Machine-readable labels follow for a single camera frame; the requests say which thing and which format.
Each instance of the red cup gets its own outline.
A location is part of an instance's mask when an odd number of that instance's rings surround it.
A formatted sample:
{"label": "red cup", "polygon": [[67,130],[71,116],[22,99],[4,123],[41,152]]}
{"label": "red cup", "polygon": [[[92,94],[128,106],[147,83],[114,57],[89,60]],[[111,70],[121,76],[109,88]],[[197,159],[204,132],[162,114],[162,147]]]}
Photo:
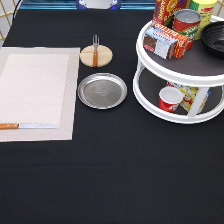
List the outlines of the red cup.
{"label": "red cup", "polygon": [[161,89],[159,96],[160,109],[169,113],[173,113],[177,109],[184,97],[183,93],[179,89],[171,86],[166,86]]}

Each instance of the silver plate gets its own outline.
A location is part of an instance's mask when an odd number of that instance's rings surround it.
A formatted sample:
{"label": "silver plate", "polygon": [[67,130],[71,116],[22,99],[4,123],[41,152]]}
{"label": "silver plate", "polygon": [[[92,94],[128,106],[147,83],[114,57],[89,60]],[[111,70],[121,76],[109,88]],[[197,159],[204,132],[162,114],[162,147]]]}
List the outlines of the silver plate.
{"label": "silver plate", "polygon": [[108,109],[120,104],[127,95],[124,81],[109,73],[90,75],[79,84],[80,100],[93,108]]}

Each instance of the table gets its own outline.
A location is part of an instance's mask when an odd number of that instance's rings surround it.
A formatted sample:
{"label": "table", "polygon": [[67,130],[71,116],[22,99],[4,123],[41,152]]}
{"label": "table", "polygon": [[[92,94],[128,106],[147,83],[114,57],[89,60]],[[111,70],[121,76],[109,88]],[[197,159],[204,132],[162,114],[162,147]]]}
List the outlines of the table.
{"label": "table", "polygon": [[223,223],[224,113],[181,125],[135,99],[136,40],[152,11],[20,10],[5,47],[81,47],[100,36],[113,60],[80,64],[78,84],[110,72],[125,101],[96,110],[78,98],[72,141],[0,143],[1,223]]}

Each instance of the knife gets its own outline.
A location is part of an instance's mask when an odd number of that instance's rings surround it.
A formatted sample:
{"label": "knife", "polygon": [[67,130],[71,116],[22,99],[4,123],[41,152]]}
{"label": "knife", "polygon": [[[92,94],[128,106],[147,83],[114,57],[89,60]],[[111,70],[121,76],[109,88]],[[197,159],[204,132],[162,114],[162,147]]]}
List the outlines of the knife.
{"label": "knife", "polygon": [[0,129],[50,129],[50,128],[57,128],[55,125],[50,124],[13,124],[13,123],[6,123],[0,124]]}

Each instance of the round wooden board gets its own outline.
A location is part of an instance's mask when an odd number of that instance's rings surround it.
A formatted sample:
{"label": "round wooden board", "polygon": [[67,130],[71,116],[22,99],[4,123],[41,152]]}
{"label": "round wooden board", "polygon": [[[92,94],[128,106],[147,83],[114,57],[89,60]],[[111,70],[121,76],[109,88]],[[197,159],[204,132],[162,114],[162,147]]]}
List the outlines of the round wooden board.
{"label": "round wooden board", "polygon": [[[83,64],[93,67],[93,45],[84,48],[80,53],[80,59]],[[107,65],[113,57],[112,51],[103,45],[99,45],[97,48],[98,51],[98,65],[97,67],[102,67]]]}

